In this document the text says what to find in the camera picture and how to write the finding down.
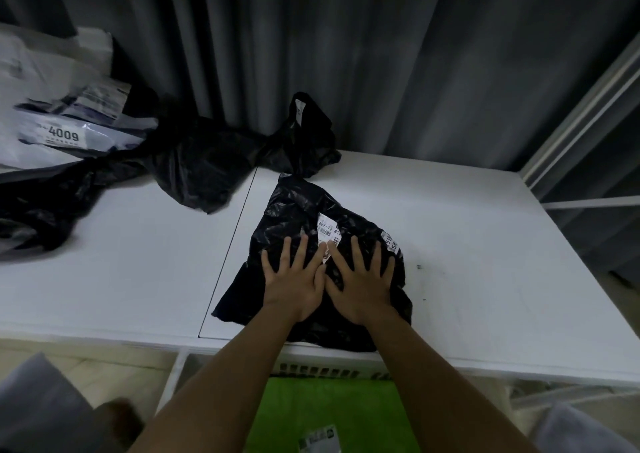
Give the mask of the person's left hand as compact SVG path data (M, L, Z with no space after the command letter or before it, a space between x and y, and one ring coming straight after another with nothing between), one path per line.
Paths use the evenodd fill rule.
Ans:
M265 280L263 308L278 310L282 316L293 319L293 322L301 322L321 303L316 300L316 274L325 272L323 256L326 246L321 243L310 261L305 262L305 268L297 271L297 250L292 256L291 244L292 238L285 237L276 278Z

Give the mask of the person's right hand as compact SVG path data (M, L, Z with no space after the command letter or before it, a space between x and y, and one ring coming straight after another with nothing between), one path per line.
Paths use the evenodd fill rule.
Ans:
M340 271L342 288L340 289L340 314L359 326L366 326L372 318L381 312L392 309L390 292L384 285L384 271L381 271L382 248L376 242L369 268L366 274L354 272L341 255L334 242L329 241L327 249Z

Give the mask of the black labelled plastic parcel bag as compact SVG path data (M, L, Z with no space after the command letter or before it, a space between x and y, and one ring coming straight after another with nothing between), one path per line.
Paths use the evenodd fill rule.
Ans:
M261 263L263 250L276 271L284 238L292 238L294 254L300 234L308 235L305 263L316 253L318 242L333 240L350 267L353 266L351 237L358 239L364 263L369 268L376 242L381 243L381 271L388 258L395 257L390 284L390 303L407 323L412 322L412 301L404 291L405 268L399 244L389 233L348 209L342 207L327 191L292 175L282 175L272 193L263 216L249 241L246 261L212 310L212 316L224 322L245 326L260 311L264 298L265 277ZM323 295L319 307L288 335L289 342L306 342L329 349L351 352L374 352L375 344L364 326L344 318L335 309L331 298Z

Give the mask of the person's right forearm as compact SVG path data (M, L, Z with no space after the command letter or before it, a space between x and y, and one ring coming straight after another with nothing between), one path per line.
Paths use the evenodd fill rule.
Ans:
M539 453L494 404L438 354L390 306L358 320L393 378L425 453Z

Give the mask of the person's left forearm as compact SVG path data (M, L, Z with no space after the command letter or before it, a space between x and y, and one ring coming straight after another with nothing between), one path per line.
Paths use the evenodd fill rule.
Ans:
M129 453L240 453L300 304L268 303L146 426Z

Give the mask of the white plastic basket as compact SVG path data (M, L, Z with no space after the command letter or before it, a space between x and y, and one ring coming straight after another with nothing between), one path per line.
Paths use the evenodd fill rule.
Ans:
M272 376L323 379L367 379L390 381L392 375L381 360L282 355Z

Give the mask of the black plastic bag white tag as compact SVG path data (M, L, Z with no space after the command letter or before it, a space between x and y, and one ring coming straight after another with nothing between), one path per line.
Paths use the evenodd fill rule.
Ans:
M308 179L340 159L332 121L308 93L297 92L285 122L266 139L256 166Z

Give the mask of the green cloth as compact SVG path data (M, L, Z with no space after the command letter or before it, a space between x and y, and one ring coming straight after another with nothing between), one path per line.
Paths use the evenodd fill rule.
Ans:
M342 453L420 453L396 385L271 377L243 453L299 453L299 439L337 428Z

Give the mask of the crumpled black plastic bag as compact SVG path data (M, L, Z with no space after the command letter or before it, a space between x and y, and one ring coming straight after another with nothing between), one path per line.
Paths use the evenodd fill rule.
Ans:
M138 147L140 161L179 204L207 214L225 207L253 170L267 136L209 118L162 118Z

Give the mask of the white table leg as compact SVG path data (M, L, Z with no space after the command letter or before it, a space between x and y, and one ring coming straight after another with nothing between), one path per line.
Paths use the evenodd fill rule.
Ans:
M173 362L172 368L164 385L163 392L159 398L155 415L158 415L159 412L173 397L189 354L190 350L186 347L181 348L177 353L177 356Z

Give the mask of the small labelled packet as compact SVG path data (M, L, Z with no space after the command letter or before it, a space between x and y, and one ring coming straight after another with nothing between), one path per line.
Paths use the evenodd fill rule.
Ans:
M321 427L305 435L298 442L299 453L342 453L337 428Z

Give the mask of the grey curtain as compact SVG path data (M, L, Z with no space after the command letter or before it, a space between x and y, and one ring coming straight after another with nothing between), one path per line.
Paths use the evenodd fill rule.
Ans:
M640 0L0 0L101 28L113 76L271 134L295 92L341 149L520 170L640 32Z

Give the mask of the person's foot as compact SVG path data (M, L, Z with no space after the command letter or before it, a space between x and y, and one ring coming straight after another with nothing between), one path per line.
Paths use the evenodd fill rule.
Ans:
M124 446L131 446L145 427L133 403L124 397L107 401L96 407L93 412L107 426L112 436Z

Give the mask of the white parcel with label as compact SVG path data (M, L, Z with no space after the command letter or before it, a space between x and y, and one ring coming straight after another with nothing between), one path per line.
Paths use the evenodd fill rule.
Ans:
M121 115L113 125L25 108L15 108L13 115L19 141L84 152L135 149L158 126L156 118L128 115Z

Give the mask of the clear packet with label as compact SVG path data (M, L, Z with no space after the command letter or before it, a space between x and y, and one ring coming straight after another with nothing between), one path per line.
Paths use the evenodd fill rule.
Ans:
M99 125L113 125L122 115L132 85L106 78L82 88L61 115Z

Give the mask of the person's grey clothing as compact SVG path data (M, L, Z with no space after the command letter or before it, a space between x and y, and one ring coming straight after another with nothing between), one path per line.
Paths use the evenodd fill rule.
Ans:
M0 381L0 453L96 453L102 442L92 407L44 354Z

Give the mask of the white metal rack frame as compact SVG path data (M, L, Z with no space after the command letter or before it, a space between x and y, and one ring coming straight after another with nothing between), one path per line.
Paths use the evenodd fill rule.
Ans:
M640 108L640 30L544 141L519 175L545 209L640 205L640 196L543 202L570 172Z

